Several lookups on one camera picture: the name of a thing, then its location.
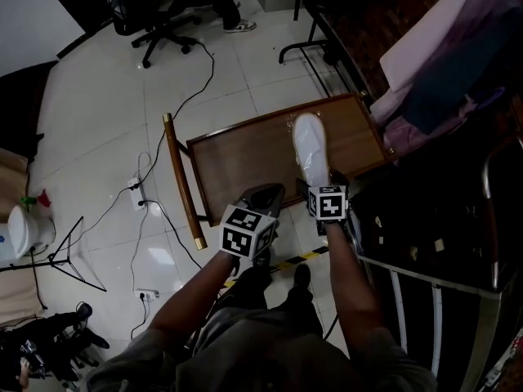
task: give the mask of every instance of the power strip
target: power strip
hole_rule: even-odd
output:
[[[145,207],[144,203],[141,205],[139,204],[139,202],[143,202],[145,200],[144,190],[142,189],[141,185],[139,185],[139,183],[140,181],[136,177],[133,177],[130,179],[130,181],[127,182],[127,187],[131,189],[129,191],[131,192],[132,205],[134,206],[135,211],[141,211]]]
[[[154,299],[158,299],[160,297],[160,293],[158,291],[155,291],[153,289],[135,289],[134,294],[138,299],[140,299],[140,295],[144,294],[145,299],[148,302],[154,301]]]

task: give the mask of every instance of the black cable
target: black cable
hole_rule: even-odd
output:
[[[194,41],[194,44],[198,44],[198,45],[201,45],[202,48],[205,50],[205,52],[207,52],[207,55],[211,57],[211,60],[212,60],[212,67],[211,67],[211,75],[210,77],[208,78],[207,82],[205,83],[205,86],[203,86],[203,89],[196,92],[195,94],[193,94],[191,97],[189,97],[188,99],[185,99],[184,102],[180,105],[180,107],[178,108],[178,110],[176,111],[176,113],[174,114],[174,116],[172,117],[172,120],[174,121],[174,119],[177,118],[178,114],[180,113],[180,110],[181,108],[183,108],[186,103],[195,98],[198,94],[200,93],[203,93],[205,91],[205,89],[207,88],[207,86],[209,85],[209,83],[211,82],[212,78],[214,77],[214,64],[215,64],[215,61],[214,61],[214,57],[209,53],[209,51],[207,51],[207,48],[205,47],[205,45],[203,45],[201,42],[198,42],[198,41]],[[156,165],[156,162],[158,161],[158,156],[160,154],[160,146],[163,142],[163,138],[165,138],[165,131],[163,131],[163,134],[162,134],[162,137],[160,138],[160,141],[158,143],[158,146],[156,147],[156,157],[154,158],[154,162],[153,162],[153,165],[150,167],[150,169],[148,170],[147,174],[145,174],[145,177],[143,179],[141,179],[140,183],[138,183],[138,185],[141,185],[143,184],[143,182],[145,181],[145,179],[149,176],[149,174],[151,173],[151,171],[153,170],[154,166]]]
[[[184,250],[186,250],[186,253],[187,255],[189,256],[189,258],[193,261],[193,263],[195,263],[198,268],[201,270],[202,269],[202,266],[198,264],[198,261],[196,261],[193,256],[190,254],[189,250],[187,249],[187,247],[185,245],[183,245],[183,243],[181,242],[180,240],[180,237],[178,236],[178,232],[177,232],[177,229],[174,227],[174,225],[172,224],[171,220],[169,219],[169,217],[167,216],[167,213],[165,213],[163,211],[163,208],[162,208],[162,205],[160,205],[158,202],[156,202],[155,200],[144,200],[143,201],[144,203],[156,203],[159,208],[160,208],[160,211],[162,211],[163,213],[163,216],[165,216],[165,219],[168,221],[169,225],[171,226],[172,230],[174,231],[174,234],[177,236],[177,240],[178,242],[180,243],[180,245],[183,247]]]
[[[141,304],[144,306],[144,322],[141,323],[140,325],[137,325],[136,327],[134,327],[131,331],[131,340],[132,340],[132,335],[134,334],[134,331],[137,330],[138,328],[140,328],[142,325],[145,324],[145,322],[147,321],[147,308],[145,307],[145,295],[143,293],[140,294],[140,300],[141,300]]]
[[[336,325],[336,323],[337,323],[337,315],[336,315],[336,318],[333,321],[333,324],[330,326],[329,330],[327,331],[327,334],[325,334],[324,340],[327,340],[329,338],[329,336],[330,336],[331,332],[333,331],[334,326]]]
[[[130,190],[131,188],[130,187],[126,187],[125,189],[121,189],[119,192],[118,192],[118,195],[116,196],[116,199],[114,200],[113,203],[111,203],[111,206],[109,206],[109,209],[107,209],[107,211],[104,212],[104,214],[102,216],[100,216],[100,219],[96,221],[96,223],[91,227],[91,228],[88,228],[86,229],[85,231],[83,231],[80,236],[78,237],[78,239],[70,244],[68,247],[64,247],[62,248],[61,250],[58,250],[58,252],[62,252],[64,250],[67,250],[68,248],[72,247],[74,244],[76,244],[78,241],[80,241],[80,239],[83,237],[83,235],[87,232],[89,232],[91,229],[93,229],[95,226],[97,226],[100,221],[104,218],[105,215],[107,215],[109,213],[109,211],[113,208],[113,206],[116,204],[116,202],[118,201],[119,197],[120,197],[120,194],[122,194],[123,192],[125,192],[126,190]]]
[[[205,83],[205,86],[203,86],[202,90],[200,91],[197,91],[195,94],[193,94],[191,97],[189,97],[188,99],[186,99],[181,105],[180,107],[178,108],[178,110],[176,111],[176,113],[174,114],[174,116],[172,117],[172,120],[174,120],[176,118],[176,116],[180,113],[181,109],[185,106],[185,104],[193,99],[194,97],[196,97],[198,94],[202,93],[203,91],[205,91],[205,89],[207,88],[207,86],[209,85],[209,83],[211,82],[212,78],[214,77],[214,65],[215,65],[215,61],[214,61],[214,57],[209,53],[209,51],[207,50],[207,48],[205,47],[205,45],[203,45],[201,42],[198,42],[198,41],[194,41],[195,44],[198,44],[198,45],[201,45],[202,48],[205,50],[205,52],[207,52],[207,54],[211,57],[211,60],[212,60],[212,68],[211,68],[211,75],[209,76],[207,82]],[[162,137],[160,138],[160,141],[158,143],[158,147],[156,148],[156,157],[154,158],[154,162],[153,164],[151,165],[150,169],[148,170],[147,174],[145,174],[145,177],[143,179],[140,180],[140,183],[137,183],[135,185],[135,187],[133,189],[137,189],[138,188],[138,185],[142,185],[143,182],[145,181],[145,179],[149,176],[149,174],[152,172],[154,166],[156,165],[156,163],[158,162],[158,157],[159,157],[159,154],[160,154],[160,146],[163,142],[163,138],[165,138],[165,131],[163,131],[163,134],[162,134]],[[109,206],[109,209],[107,209],[107,211],[104,212],[104,214],[100,217],[100,219],[89,229],[86,229],[85,231],[83,231],[80,236],[78,237],[78,239],[72,243],[70,246],[68,247],[65,247],[65,248],[62,248],[61,250],[59,251],[64,251],[66,250],[67,248],[69,247],[72,247],[74,244],[76,244],[78,241],[80,241],[80,238],[88,231],[90,231],[91,229],[93,229],[95,226],[97,226],[100,221],[102,220],[102,218],[107,215],[107,213],[109,213],[109,211],[112,209],[112,207],[115,205],[115,203],[118,201],[118,198],[120,197],[120,194],[122,194],[122,192],[124,192],[125,190],[130,190],[131,188],[130,187],[126,187],[125,189],[122,189],[120,190],[120,192],[118,193],[118,195],[116,196],[116,199],[114,200],[114,202],[111,204],[111,206]]]

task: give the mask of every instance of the wooden tray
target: wooden tray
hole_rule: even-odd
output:
[[[327,133],[329,165],[346,176],[384,163],[386,152],[356,94],[280,110],[187,141],[205,212],[219,224],[230,203],[249,188],[282,183],[288,206],[301,200],[302,177],[291,134],[295,117],[319,113]]]

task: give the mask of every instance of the grey shirt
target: grey shirt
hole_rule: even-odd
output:
[[[189,359],[168,349],[164,333],[147,330],[89,373],[81,390],[437,390],[431,372],[410,360],[385,328],[369,334],[356,371],[340,349],[292,324],[279,311],[225,308],[202,330]]]

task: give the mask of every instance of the office chair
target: office chair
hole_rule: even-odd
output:
[[[181,37],[173,30],[192,22],[199,25],[201,19],[196,16],[183,16],[185,7],[175,2],[167,9],[161,5],[161,0],[107,0],[113,13],[114,29],[117,34],[130,36],[140,30],[146,34],[132,41],[132,47],[138,48],[143,42],[149,42],[142,65],[150,67],[149,58],[158,42],[166,38],[181,46],[181,52],[188,54],[190,46],[196,41],[193,38]]]

